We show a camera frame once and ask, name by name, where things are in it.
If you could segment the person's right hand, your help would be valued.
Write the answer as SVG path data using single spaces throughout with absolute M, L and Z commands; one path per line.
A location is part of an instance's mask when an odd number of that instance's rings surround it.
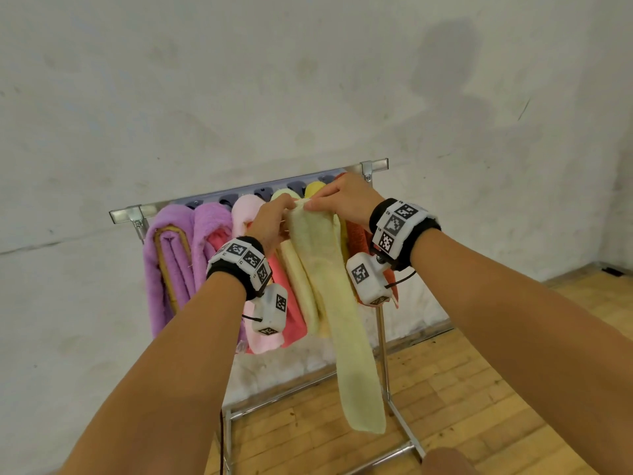
M 344 174 L 327 185 L 343 185 L 346 191 L 345 213 L 336 215 L 369 232 L 371 215 L 385 198 L 358 174 Z

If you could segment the long pale yellow towel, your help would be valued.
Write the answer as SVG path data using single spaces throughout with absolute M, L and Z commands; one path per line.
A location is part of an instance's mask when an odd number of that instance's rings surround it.
M 386 417 L 376 361 L 344 266 L 334 216 L 306 211 L 307 202 L 297 200 L 287 214 L 290 241 L 327 316 L 344 416 L 354 431 L 384 434 Z

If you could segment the person's right forearm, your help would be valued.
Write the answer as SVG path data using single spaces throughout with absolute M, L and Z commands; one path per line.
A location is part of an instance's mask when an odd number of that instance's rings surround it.
M 413 268 L 454 327 L 595 471 L 633 475 L 633 341 L 568 298 L 423 232 Z

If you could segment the person's left forearm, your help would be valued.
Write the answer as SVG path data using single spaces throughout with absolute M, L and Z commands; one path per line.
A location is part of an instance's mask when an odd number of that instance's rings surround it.
M 58 475 L 204 475 L 246 301 L 214 273 L 101 405 Z

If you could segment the grey-blue clip strip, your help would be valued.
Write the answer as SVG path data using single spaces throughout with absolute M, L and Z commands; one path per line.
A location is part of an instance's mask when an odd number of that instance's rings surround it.
M 309 184 L 311 184 L 312 182 L 332 182 L 335 179 L 336 175 L 339 175 L 344 171 L 344 168 L 334 168 L 331 170 L 325 170 L 312 174 L 292 176 L 281 178 L 279 180 L 254 183 L 250 185 L 234 187 L 231 189 L 196 194 L 194 196 L 176 199 L 172 203 L 175 205 L 187 206 L 191 209 L 194 209 L 204 203 L 217 202 L 226 205 L 229 209 L 232 209 L 237 199 L 239 199 L 241 196 L 252 194 L 264 200 L 265 202 L 268 202 L 272 199 L 272 196 L 276 191 L 282 189 L 289 189 L 295 192 L 299 198 L 304 198 L 307 186 Z

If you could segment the light pink towel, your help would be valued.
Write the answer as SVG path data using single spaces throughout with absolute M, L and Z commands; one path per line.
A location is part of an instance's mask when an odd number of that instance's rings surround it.
M 232 235 L 238 238 L 246 235 L 249 224 L 255 219 L 257 213 L 265 202 L 254 194 L 245 194 L 235 202 L 232 209 Z M 247 353 L 262 354 L 280 348 L 284 343 L 282 333 L 264 335 L 252 329 L 249 318 L 242 319 L 248 340 Z

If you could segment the orange red towel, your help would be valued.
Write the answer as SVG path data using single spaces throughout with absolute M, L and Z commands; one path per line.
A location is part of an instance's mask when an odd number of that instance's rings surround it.
M 371 252 L 371 248 L 373 247 L 373 245 L 371 242 L 371 235 L 370 233 L 368 233 L 368 231 L 366 231 L 360 225 L 357 225 L 356 223 L 352 223 L 350 221 L 343 220 L 341 223 L 345 223 L 346 244 L 347 244 L 347 250 L 349 251 L 349 258 L 351 258 L 353 255 L 357 253 L 375 254 Z M 390 301 L 394 304 L 395 308 L 398 309 L 399 308 L 398 287 L 394 285 L 396 283 L 396 278 L 391 266 L 389 264 L 387 265 L 389 268 L 384 272 L 384 276 L 393 290 L 393 298 Z M 358 299 L 358 296 L 355 290 L 354 290 L 354 294 L 356 296 L 357 301 L 360 303 L 360 300 Z

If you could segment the left wristband with marker tags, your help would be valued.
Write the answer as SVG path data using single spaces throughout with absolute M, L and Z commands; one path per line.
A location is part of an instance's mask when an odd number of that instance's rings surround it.
M 246 301 L 262 297 L 272 279 L 272 269 L 263 246 L 252 237 L 237 237 L 226 242 L 210 259 L 206 278 L 216 272 L 238 279 L 246 292 Z

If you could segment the wristband with marker tags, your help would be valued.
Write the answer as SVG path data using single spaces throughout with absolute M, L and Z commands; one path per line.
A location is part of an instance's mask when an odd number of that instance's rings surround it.
M 252 237 L 237 237 L 226 242 L 210 259 L 206 278 L 216 272 L 238 279 L 246 292 L 246 301 L 262 297 L 272 279 L 272 269 L 263 246 Z
M 389 263 L 393 271 L 411 266 L 411 254 L 417 239 L 425 231 L 441 227 L 435 216 L 421 206 L 387 198 L 373 210 L 369 221 L 371 253 Z

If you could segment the cream yellow towel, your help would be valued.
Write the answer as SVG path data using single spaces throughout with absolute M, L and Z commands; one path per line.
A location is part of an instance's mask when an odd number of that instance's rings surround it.
M 290 287 L 294 293 L 298 309 L 304 319 L 308 334 L 321 337 L 323 333 L 321 332 L 322 326 L 318 304 L 313 295 L 313 289 L 306 275 L 306 271 L 296 253 L 292 241 L 288 239 L 281 242 L 277 252 L 281 264 L 286 271 Z

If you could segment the purple fluffy towel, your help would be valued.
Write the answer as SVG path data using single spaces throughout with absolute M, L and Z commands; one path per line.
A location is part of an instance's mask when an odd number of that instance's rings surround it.
M 143 261 L 146 280 L 146 295 L 149 311 L 149 325 L 152 337 L 174 318 L 166 299 L 163 279 L 158 267 L 156 248 L 153 237 L 157 229 L 167 225 L 175 225 L 186 232 L 191 248 L 193 238 L 193 210 L 182 205 L 168 205 L 156 215 L 144 238 Z
M 193 210 L 191 256 L 195 292 L 206 280 L 210 259 L 232 239 L 232 228 L 232 215 L 225 205 L 209 202 Z

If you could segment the right wristband with marker tags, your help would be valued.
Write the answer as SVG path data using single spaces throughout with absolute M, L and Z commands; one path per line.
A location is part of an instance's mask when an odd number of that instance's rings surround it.
M 441 227 L 435 216 L 421 206 L 387 198 L 373 210 L 369 221 L 371 253 L 389 263 L 393 271 L 411 266 L 411 254 L 417 239 L 425 231 Z

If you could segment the coral pink towel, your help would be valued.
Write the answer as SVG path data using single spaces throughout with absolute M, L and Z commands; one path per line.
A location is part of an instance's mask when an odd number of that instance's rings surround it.
M 248 341 L 247 354 L 261 354 L 278 348 L 286 348 L 307 334 L 303 314 L 290 285 L 286 270 L 281 264 L 276 251 L 270 253 L 268 263 L 272 269 L 272 281 L 280 284 L 288 291 L 286 326 L 282 332 L 264 335 L 253 330 L 250 319 L 242 319 Z

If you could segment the wooden loop hanger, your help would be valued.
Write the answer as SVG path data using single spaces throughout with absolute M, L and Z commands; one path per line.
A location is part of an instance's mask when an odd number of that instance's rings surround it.
M 155 231 L 153 242 L 166 299 L 176 315 L 195 292 L 189 240 L 183 229 L 170 224 Z

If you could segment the metal towel rack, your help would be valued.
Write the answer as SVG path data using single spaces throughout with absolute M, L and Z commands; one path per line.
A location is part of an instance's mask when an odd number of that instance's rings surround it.
M 309 174 L 300 174 L 294 176 L 287 176 L 277 180 L 268 180 L 266 182 L 251 183 L 249 185 L 243 185 L 240 187 L 233 187 L 230 189 L 217 190 L 204 194 L 196 194 L 194 196 L 187 196 L 182 198 L 170 199 L 166 201 L 158 201 L 147 204 L 136 204 L 121 209 L 114 209 L 109 212 L 109 216 L 113 223 L 121 224 L 130 222 L 141 242 L 146 239 L 147 231 L 149 230 L 149 219 L 154 218 L 157 213 L 164 207 L 169 205 L 184 205 L 188 207 L 197 207 L 204 202 L 218 201 L 233 207 L 234 202 L 244 194 L 257 194 L 258 192 L 265 192 L 263 199 L 270 200 L 270 196 L 273 191 L 280 188 L 291 188 L 297 190 L 299 187 L 304 187 L 310 182 L 321 180 L 328 181 L 334 179 L 336 175 L 343 172 L 358 173 L 363 178 L 372 183 L 373 175 L 376 172 L 383 172 L 389 169 L 388 158 L 383 158 L 374 161 L 362 161 L 355 165 L 340 168 L 330 168 L 328 170 L 321 170 L 319 172 L 313 172 Z M 400 411 L 392 400 L 392 394 L 390 389 L 389 380 L 389 363 L 388 355 L 394 351 L 398 351 L 402 344 L 399 342 L 389 343 L 385 339 L 385 324 L 384 324 L 384 310 L 383 307 L 376 308 L 376 325 L 378 332 L 378 348 L 375 349 L 375 355 L 380 362 L 381 372 L 381 388 L 384 398 L 384 403 L 387 407 L 387 413 L 395 417 L 396 423 L 400 431 L 406 436 L 406 440 L 400 445 L 388 452 L 377 456 L 376 458 L 367 461 L 366 463 L 349 469 L 344 472 L 344 475 L 368 475 L 369 470 L 378 467 L 379 465 L 389 462 L 401 455 L 413 454 L 418 462 L 422 462 L 425 456 L 425 451 L 421 446 L 419 440 L 416 439 L 413 431 L 407 425 L 407 422 L 403 419 Z M 320 383 L 328 381 L 337 375 L 335 369 L 331 369 L 324 375 L 321 375 L 311 381 L 297 384 L 292 388 L 280 392 L 278 395 L 266 398 L 264 401 L 252 405 L 240 410 L 233 410 L 232 408 L 224 408 L 222 412 L 222 423 L 220 424 L 220 444 L 221 444 L 221 459 L 218 463 L 220 473 L 222 475 L 235 475 L 234 460 L 232 455 L 232 423 L 249 415 L 259 409 L 268 407 L 278 401 L 288 398 L 291 395 L 304 391 L 312 386 L 317 386 Z

